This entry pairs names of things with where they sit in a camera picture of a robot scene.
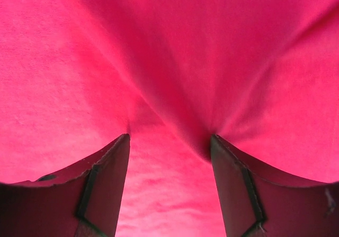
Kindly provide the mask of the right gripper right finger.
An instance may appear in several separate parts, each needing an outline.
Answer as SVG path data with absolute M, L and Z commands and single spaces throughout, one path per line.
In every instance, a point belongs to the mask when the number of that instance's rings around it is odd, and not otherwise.
M 338 183 L 289 174 L 210 140 L 227 236 L 338 236 Z

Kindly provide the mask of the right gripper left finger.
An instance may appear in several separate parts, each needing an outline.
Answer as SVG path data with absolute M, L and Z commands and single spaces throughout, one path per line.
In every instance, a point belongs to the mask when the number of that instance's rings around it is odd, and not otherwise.
M 36 181 L 1 184 L 1 236 L 115 236 L 130 153 L 122 134 Z

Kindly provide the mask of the red t-shirt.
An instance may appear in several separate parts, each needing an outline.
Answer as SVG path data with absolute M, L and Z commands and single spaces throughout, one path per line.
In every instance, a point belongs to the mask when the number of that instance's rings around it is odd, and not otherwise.
M 122 134 L 115 236 L 227 236 L 213 135 L 338 183 L 338 0 L 1 0 L 1 184 Z

